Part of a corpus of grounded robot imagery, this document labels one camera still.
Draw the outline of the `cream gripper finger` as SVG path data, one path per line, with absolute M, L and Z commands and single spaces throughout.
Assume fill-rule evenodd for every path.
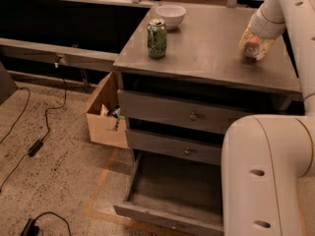
M 239 43 L 238 43 L 238 46 L 240 48 L 244 48 L 245 47 L 245 44 L 250 40 L 252 39 L 253 37 L 255 36 L 254 32 L 252 31 L 251 29 L 251 26 L 248 25 L 246 30 L 244 31 L 244 33 L 242 34 L 240 40 L 239 40 Z
M 262 60 L 276 42 L 274 38 L 265 39 L 261 37 L 256 37 L 255 41 L 257 43 L 257 54 L 255 56 L 257 60 Z

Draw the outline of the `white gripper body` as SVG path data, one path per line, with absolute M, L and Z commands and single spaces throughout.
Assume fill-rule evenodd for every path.
M 259 8 L 252 15 L 249 26 L 262 39 L 277 38 L 285 31 L 284 14 L 281 10 L 269 12 Z

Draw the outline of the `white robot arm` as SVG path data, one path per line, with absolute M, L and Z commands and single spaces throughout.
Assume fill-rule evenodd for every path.
M 315 166 L 315 1 L 265 0 L 240 46 L 285 30 L 305 114 L 251 115 L 228 128 L 221 153 L 224 236 L 307 236 L 297 179 L 312 176 Z

